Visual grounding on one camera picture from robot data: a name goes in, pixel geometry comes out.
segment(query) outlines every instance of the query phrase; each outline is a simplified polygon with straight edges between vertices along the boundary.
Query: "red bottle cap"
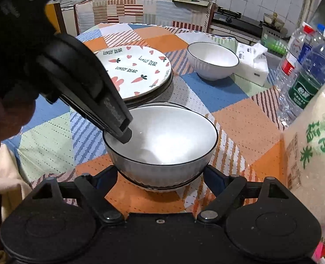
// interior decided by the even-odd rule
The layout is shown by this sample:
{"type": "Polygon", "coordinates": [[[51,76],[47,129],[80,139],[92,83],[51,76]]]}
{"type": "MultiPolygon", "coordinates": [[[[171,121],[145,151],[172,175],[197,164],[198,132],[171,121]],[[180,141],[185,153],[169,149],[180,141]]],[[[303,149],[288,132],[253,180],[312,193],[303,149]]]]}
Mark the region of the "red bottle cap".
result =
{"type": "Polygon", "coordinates": [[[306,33],[306,34],[311,34],[311,33],[313,33],[315,30],[311,27],[311,26],[307,26],[307,25],[305,25],[304,26],[304,32],[306,33]]]}

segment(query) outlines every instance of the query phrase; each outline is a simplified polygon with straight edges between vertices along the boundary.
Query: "bottle label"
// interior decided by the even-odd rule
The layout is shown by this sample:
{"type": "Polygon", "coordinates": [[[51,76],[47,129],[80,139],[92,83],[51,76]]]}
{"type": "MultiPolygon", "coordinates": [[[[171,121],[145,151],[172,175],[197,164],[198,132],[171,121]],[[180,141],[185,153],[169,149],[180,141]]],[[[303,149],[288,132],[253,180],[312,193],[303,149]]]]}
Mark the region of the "bottle label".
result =
{"type": "Polygon", "coordinates": [[[290,38],[290,40],[288,42],[288,46],[287,46],[288,48],[291,47],[291,44],[294,42],[294,39],[295,39],[295,37],[291,36],[291,38],[290,38]]]}
{"type": "Polygon", "coordinates": [[[311,46],[307,43],[304,43],[302,51],[300,52],[300,55],[298,57],[298,62],[302,64],[305,56],[311,51],[311,46]]]}
{"type": "Polygon", "coordinates": [[[311,85],[304,76],[299,74],[294,85],[289,89],[288,96],[300,108],[304,109],[318,92],[318,88],[311,85]]]}
{"type": "Polygon", "coordinates": [[[282,64],[282,70],[287,76],[290,76],[291,72],[295,68],[296,62],[297,59],[295,58],[295,56],[288,52],[282,64]]]}
{"type": "Polygon", "coordinates": [[[303,40],[295,38],[289,47],[289,52],[295,56],[295,58],[299,57],[299,54],[302,50],[303,40]]]}

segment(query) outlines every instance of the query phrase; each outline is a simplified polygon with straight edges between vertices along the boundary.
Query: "blue bottle cap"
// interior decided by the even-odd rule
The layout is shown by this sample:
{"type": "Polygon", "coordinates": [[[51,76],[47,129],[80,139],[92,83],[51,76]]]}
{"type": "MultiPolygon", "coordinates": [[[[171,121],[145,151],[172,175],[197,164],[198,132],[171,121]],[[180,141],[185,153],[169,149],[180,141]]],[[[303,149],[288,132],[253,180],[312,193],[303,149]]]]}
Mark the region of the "blue bottle cap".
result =
{"type": "Polygon", "coordinates": [[[324,26],[323,24],[318,24],[318,31],[319,31],[320,33],[323,33],[324,30],[325,30],[325,26],[324,26]]]}

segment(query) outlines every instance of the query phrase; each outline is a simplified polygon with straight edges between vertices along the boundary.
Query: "green label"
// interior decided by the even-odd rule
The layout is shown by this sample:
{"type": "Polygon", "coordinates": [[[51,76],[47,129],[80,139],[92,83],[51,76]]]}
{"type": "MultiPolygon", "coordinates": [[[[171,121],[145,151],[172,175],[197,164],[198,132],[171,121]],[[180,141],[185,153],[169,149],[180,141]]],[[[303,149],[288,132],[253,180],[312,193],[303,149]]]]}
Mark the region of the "green label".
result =
{"type": "Polygon", "coordinates": [[[312,86],[304,76],[299,75],[288,91],[288,96],[295,104],[304,109],[317,92],[318,88],[312,86]]]}

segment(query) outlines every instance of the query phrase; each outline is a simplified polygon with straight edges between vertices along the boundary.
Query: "tablecloth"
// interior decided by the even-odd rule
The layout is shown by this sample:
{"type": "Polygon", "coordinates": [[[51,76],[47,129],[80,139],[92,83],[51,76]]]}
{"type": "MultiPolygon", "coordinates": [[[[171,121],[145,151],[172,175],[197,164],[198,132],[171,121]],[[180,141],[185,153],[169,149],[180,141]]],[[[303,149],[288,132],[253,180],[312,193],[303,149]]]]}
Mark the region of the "tablecloth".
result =
{"type": "Polygon", "coordinates": [[[99,23],[146,23],[207,32],[215,3],[208,7],[173,0],[94,0],[76,4],[78,33],[99,23]]]}
{"type": "MultiPolygon", "coordinates": [[[[268,175],[284,180],[280,144],[283,127],[276,117],[278,94],[272,86],[273,71],[266,87],[236,75],[209,82],[202,80],[188,62],[188,44],[224,44],[230,38],[147,24],[98,24],[77,38],[92,51],[142,45],[165,53],[174,71],[173,84],[156,101],[181,104],[215,124],[219,139],[210,164],[226,175],[240,174],[250,181],[262,181],[268,175]]],[[[70,181],[83,172],[97,174],[111,164],[97,127],[62,101],[50,105],[42,97],[36,101],[30,123],[5,143],[13,149],[23,177],[32,186],[49,175],[70,181]]],[[[197,213],[213,198],[202,177],[175,192],[160,194],[144,191],[119,176],[107,195],[124,214],[197,213]]]]}

